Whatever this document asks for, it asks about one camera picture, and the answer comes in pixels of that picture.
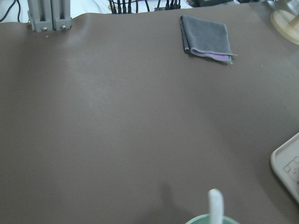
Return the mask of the white ceramic spoon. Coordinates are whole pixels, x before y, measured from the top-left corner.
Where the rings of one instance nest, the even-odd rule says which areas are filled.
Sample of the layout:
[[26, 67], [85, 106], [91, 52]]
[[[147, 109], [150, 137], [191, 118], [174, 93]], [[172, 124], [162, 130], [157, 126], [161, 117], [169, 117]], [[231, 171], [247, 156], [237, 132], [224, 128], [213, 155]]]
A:
[[218, 189], [208, 192], [209, 216], [211, 224], [222, 224], [224, 217], [224, 198]]

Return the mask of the mint green bowl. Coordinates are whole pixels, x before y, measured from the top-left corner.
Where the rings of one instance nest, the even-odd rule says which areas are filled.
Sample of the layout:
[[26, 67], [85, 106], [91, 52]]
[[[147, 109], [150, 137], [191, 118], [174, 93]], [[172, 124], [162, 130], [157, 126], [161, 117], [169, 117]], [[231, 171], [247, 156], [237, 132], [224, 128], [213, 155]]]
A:
[[[185, 224], [209, 224], [209, 223], [210, 223], [210, 215], [203, 214], [203, 215], [199, 215], [199, 216], [192, 218], [191, 220], [187, 221]], [[226, 217], [226, 216], [223, 216], [222, 223], [223, 224], [239, 224], [237, 221], [235, 221], [229, 217]]]

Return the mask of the grey folded cloth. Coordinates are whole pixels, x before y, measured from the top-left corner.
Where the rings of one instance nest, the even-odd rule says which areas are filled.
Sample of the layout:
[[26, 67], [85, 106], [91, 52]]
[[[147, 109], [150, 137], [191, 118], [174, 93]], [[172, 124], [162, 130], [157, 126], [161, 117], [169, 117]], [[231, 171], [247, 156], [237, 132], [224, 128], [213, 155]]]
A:
[[189, 15], [180, 16], [179, 21], [186, 53], [226, 64], [232, 63], [235, 54], [231, 51], [228, 30], [224, 23]]

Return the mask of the cream serving tray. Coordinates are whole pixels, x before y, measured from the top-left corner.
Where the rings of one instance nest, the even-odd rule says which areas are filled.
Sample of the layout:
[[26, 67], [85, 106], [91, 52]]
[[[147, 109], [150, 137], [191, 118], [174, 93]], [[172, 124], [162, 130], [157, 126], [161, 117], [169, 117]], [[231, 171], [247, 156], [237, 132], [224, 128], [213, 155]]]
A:
[[299, 203], [299, 134], [273, 151], [270, 162], [274, 173]]

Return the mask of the wooden mug tree stand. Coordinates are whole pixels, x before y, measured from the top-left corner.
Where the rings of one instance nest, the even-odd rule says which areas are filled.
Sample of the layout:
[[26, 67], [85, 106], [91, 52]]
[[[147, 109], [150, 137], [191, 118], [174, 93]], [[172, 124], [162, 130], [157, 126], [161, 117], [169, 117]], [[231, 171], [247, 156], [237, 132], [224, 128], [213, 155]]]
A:
[[268, 1], [271, 9], [270, 21], [273, 27], [288, 41], [299, 44], [299, 1]]

